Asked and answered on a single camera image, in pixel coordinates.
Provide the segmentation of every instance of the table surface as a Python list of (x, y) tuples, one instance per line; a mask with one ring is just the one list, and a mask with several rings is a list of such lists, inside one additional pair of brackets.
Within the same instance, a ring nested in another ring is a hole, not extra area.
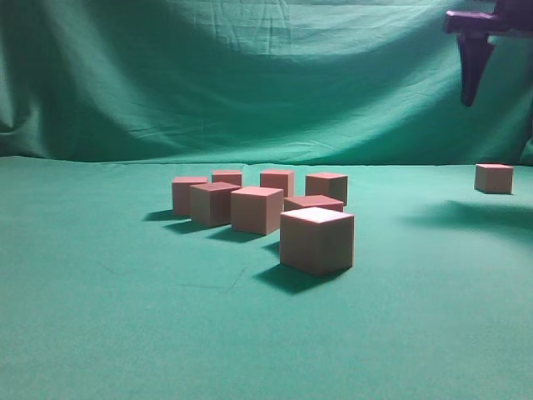
[[(171, 181), (346, 173), (354, 268), (172, 217)], [(0, 398), (533, 398), (533, 168), (90, 164), (0, 158)]]

